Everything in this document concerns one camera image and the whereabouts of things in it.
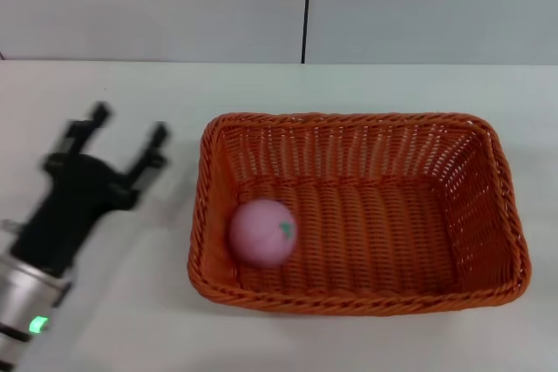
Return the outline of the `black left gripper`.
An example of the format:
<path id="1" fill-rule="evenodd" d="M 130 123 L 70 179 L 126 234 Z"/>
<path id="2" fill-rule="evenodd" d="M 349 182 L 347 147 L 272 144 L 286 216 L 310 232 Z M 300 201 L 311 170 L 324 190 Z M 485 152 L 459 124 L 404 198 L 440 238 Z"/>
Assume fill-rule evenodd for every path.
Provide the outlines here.
<path id="1" fill-rule="evenodd" d="M 148 189 L 166 168 L 162 148 L 169 130 L 163 122 L 155 125 L 123 174 L 100 159 L 79 154 L 111 114 L 106 102 L 98 102 L 85 119 L 68 123 L 43 163 L 51 190 L 11 246 L 11 256 L 50 276 L 63 276 L 98 220 L 111 211 L 133 208 L 133 190 Z"/>

